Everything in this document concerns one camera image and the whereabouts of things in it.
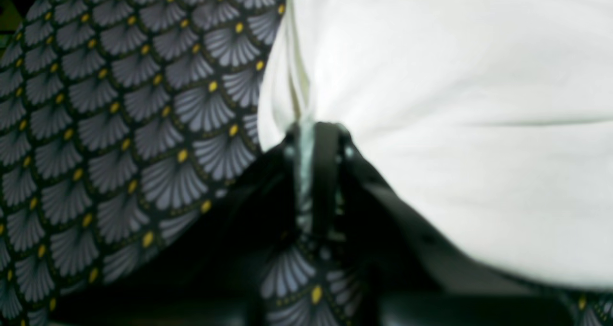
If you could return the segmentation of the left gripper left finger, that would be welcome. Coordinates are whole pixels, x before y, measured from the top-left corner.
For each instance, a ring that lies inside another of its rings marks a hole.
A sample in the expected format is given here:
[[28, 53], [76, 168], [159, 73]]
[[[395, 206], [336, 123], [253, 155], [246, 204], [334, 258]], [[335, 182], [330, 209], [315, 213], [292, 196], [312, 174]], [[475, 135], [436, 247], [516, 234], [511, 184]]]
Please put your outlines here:
[[241, 176], [215, 211], [213, 248], [191, 281], [194, 326], [310, 326], [315, 265], [300, 206], [302, 129]]

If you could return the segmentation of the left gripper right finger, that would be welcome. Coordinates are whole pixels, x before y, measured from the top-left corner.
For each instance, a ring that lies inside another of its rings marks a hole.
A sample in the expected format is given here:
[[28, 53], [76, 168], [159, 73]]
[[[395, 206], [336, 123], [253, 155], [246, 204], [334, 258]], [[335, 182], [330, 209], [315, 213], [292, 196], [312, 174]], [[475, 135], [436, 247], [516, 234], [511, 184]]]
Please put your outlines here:
[[525, 326], [527, 293], [401, 201], [339, 124], [314, 127], [314, 233], [366, 266], [377, 326]]

